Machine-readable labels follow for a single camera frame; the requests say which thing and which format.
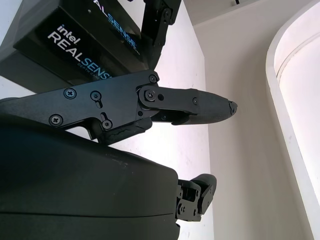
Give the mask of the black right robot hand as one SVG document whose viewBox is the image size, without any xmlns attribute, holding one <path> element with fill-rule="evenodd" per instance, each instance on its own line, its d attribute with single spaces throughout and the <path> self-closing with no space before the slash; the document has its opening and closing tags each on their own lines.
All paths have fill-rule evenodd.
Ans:
<svg viewBox="0 0 320 240">
<path fill-rule="evenodd" d="M 160 87 L 145 70 L 0 102 L 3 240 L 176 240 L 199 222 L 217 180 L 112 148 L 154 122 L 221 122 L 237 104 L 197 89 Z"/>
</svg>

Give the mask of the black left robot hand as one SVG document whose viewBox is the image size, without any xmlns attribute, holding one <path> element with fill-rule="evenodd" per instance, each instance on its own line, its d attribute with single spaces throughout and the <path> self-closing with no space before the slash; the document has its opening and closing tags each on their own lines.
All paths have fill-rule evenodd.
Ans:
<svg viewBox="0 0 320 240">
<path fill-rule="evenodd" d="M 181 0 L 145 0 L 141 40 L 148 68 L 154 70 L 166 43 L 168 27 L 177 18 Z"/>
</svg>

